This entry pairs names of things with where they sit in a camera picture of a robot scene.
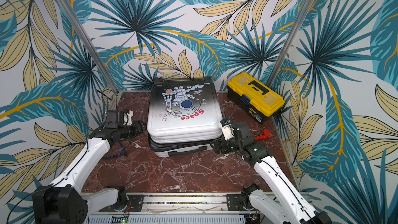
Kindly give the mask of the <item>white cartoon hard-shell suitcase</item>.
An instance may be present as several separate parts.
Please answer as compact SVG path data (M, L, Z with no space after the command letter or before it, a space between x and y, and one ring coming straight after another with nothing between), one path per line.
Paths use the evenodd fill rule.
M222 137L216 89L203 79L157 78L151 88L147 132L150 149L161 158L209 150Z

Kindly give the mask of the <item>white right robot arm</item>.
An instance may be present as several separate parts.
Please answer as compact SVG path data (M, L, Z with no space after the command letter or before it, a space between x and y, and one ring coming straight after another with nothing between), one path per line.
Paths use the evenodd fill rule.
M316 210L294 187L281 170L265 144L252 136L245 122L220 121L223 137L214 140L211 147L217 154L234 153L247 162L265 180L275 195L272 199L256 184L251 184L240 195L228 197L229 210L261 212L274 224L330 224L324 211Z

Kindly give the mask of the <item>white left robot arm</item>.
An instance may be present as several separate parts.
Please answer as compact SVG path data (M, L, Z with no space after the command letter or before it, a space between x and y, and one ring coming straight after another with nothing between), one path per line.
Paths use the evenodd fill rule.
M127 125L103 124L95 129L84 148L50 185L37 188L32 195L37 224L82 224L93 213L106 207L127 206L125 188L109 186L82 196L83 186L98 162L120 140L132 139L146 131L142 121Z

